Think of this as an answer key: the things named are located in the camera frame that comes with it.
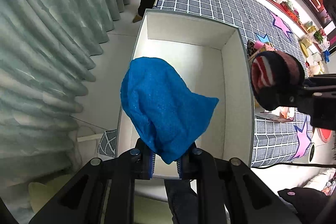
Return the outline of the leopard print scarf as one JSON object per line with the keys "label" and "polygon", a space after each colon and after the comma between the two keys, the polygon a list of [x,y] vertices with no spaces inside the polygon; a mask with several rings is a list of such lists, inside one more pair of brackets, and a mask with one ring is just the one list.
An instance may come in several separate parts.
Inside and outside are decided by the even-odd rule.
{"label": "leopard print scarf", "polygon": [[248,58],[250,58],[255,52],[256,52],[256,48],[255,48],[255,42],[248,40],[247,41],[247,56]]}

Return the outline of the red patterned tissue box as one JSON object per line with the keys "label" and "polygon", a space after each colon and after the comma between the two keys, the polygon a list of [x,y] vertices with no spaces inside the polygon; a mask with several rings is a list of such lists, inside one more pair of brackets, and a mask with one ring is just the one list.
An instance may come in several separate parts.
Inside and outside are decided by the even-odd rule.
{"label": "red patterned tissue box", "polygon": [[248,58],[248,61],[251,62],[258,53],[264,52],[264,51],[275,51],[276,49],[274,48],[274,46],[272,46],[272,44],[270,43],[263,43],[260,41],[256,41],[255,42],[255,48],[256,48],[256,52],[250,57]]}

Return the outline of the white open storage box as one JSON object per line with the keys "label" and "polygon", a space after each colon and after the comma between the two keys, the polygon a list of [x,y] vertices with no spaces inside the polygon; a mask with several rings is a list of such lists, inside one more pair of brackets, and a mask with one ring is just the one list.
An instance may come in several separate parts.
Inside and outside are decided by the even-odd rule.
{"label": "white open storage box", "polygon": [[216,97],[208,129],[196,141],[213,157],[252,162],[255,107],[239,29],[207,17],[147,10],[132,58],[168,62],[194,93]]}

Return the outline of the blue cloth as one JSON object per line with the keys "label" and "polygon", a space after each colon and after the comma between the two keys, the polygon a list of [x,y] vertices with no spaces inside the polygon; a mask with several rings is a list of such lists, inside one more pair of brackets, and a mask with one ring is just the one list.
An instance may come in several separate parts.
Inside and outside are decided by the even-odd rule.
{"label": "blue cloth", "polygon": [[179,159],[208,128],[218,98],[193,93],[165,60],[132,60],[121,106],[142,141],[166,164]]}

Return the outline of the green pleated curtain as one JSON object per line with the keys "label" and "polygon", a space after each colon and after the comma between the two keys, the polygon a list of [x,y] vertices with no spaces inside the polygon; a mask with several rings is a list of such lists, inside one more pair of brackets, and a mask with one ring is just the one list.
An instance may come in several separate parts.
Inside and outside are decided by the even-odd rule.
{"label": "green pleated curtain", "polygon": [[103,54],[131,0],[1,0],[1,198],[19,223],[38,209],[30,193],[60,185],[97,155],[96,126],[76,120]]}

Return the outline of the red round tray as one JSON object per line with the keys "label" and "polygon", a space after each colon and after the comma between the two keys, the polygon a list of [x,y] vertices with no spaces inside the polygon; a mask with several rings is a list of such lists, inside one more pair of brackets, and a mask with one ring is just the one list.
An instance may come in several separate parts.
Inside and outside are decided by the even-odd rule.
{"label": "red round tray", "polygon": [[332,136],[332,131],[324,128],[317,128],[318,135],[323,143],[327,143]]}

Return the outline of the white floral tissue pack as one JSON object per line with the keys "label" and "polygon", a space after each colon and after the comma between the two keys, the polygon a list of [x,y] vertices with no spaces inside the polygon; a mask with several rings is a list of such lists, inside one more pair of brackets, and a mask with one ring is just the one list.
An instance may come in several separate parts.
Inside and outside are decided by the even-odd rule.
{"label": "white floral tissue pack", "polygon": [[259,106],[255,109],[255,114],[259,118],[264,118],[274,122],[292,122],[294,121],[295,108],[278,107],[272,111],[268,111]]}

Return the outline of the grey checked star mat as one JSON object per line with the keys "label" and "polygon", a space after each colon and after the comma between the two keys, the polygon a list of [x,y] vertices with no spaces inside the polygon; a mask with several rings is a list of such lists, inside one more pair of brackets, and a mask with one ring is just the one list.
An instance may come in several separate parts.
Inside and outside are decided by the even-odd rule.
{"label": "grey checked star mat", "polygon": [[196,144],[214,157],[238,157],[267,166],[306,156],[313,130],[307,115],[262,118],[249,85],[249,40],[271,42],[303,61],[291,32],[283,34],[274,14],[255,0],[156,0],[142,21],[132,59],[169,63],[195,93],[216,97],[208,129]]}

